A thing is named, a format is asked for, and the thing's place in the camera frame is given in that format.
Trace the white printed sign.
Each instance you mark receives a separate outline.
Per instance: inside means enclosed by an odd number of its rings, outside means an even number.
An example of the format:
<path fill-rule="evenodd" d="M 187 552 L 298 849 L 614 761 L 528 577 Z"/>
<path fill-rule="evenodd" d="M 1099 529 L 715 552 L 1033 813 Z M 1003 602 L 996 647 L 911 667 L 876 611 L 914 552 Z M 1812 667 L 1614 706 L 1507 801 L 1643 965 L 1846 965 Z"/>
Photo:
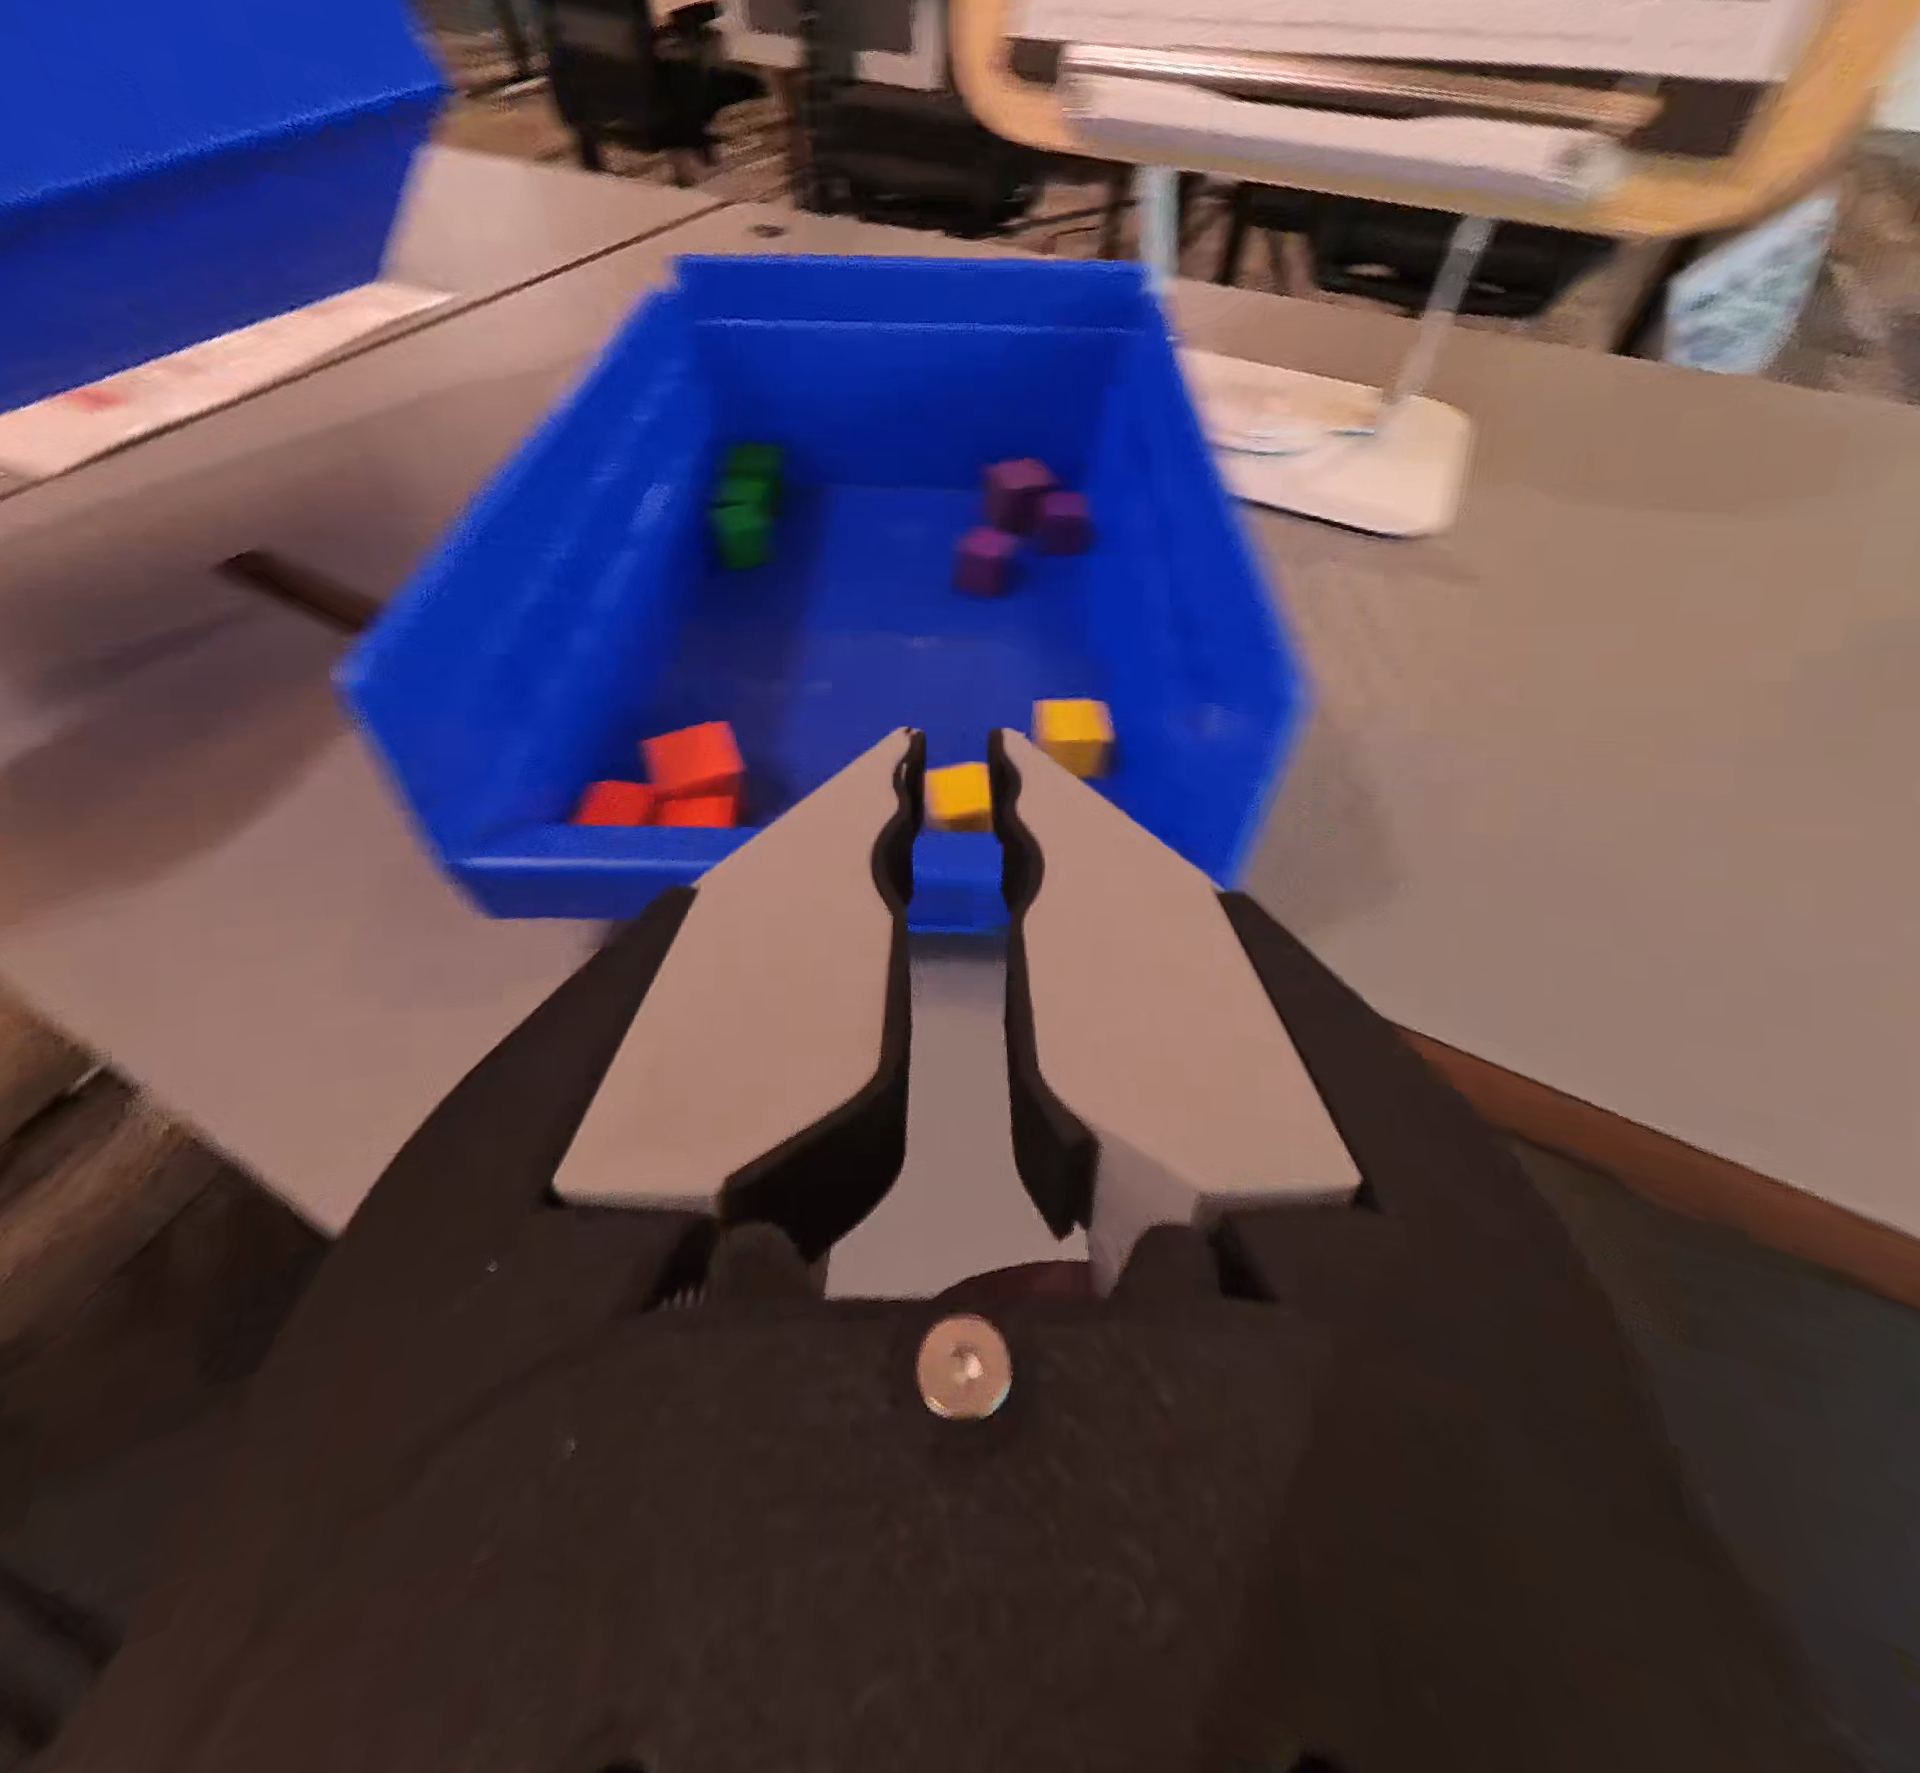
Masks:
<path fill-rule="evenodd" d="M 1666 282 L 1658 359 L 1758 378 L 1781 358 L 1825 269 L 1839 214 L 1829 184 L 1694 257 Z"/>

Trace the blue plastic bin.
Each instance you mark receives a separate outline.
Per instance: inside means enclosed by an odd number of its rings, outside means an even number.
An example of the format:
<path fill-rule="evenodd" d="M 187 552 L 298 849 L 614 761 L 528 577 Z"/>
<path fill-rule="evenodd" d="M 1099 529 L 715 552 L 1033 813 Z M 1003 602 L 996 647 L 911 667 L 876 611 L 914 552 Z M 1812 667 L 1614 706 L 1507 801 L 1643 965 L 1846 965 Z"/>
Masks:
<path fill-rule="evenodd" d="M 375 282 L 444 100 L 407 0 L 4 0 L 4 408 Z"/>
<path fill-rule="evenodd" d="M 725 571 L 732 443 L 778 443 L 778 551 Z M 981 469 L 1033 459 L 1098 538 L 952 591 Z M 690 253 L 338 672 L 444 876 L 493 919 L 624 922 L 892 728 L 985 761 L 1102 699 L 1118 810 L 1233 886 L 1309 716 L 1302 654 L 1137 269 Z M 738 828 L 581 828 L 636 743 L 725 720 Z"/>

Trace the black office chair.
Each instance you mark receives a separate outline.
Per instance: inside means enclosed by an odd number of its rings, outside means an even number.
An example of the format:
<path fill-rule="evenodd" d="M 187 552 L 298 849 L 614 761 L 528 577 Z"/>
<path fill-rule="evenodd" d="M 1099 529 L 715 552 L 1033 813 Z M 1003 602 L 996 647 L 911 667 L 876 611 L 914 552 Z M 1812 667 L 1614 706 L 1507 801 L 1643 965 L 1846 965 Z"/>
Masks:
<path fill-rule="evenodd" d="M 752 73 L 725 60 L 715 5 L 653 21 L 650 0 L 535 0 L 547 81 L 587 174 L 604 149 L 653 156 L 680 188 L 715 158 L 712 125 L 761 94 Z"/>

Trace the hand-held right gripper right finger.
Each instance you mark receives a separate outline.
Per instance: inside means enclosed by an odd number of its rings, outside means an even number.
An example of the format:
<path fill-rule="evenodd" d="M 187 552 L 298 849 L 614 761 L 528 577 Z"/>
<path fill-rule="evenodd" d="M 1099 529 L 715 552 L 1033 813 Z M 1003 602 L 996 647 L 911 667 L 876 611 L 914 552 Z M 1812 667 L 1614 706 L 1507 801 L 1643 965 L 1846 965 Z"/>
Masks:
<path fill-rule="evenodd" d="M 990 741 L 1019 1181 L 1118 1290 L 1158 1230 L 1351 1210 L 1365 1187 L 1229 896 L 1033 741 Z"/>

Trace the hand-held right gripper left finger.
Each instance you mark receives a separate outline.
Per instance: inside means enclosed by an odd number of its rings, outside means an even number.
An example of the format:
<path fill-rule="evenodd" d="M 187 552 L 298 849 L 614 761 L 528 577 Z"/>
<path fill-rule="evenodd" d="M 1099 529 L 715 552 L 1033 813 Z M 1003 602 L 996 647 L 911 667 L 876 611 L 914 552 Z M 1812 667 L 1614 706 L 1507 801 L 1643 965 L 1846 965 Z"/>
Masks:
<path fill-rule="evenodd" d="M 557 1178 L 564 1207 L 780 1230 L 826 1259 L 906 1145 L 924 732 L 895 728 L 685 896 Z"/>

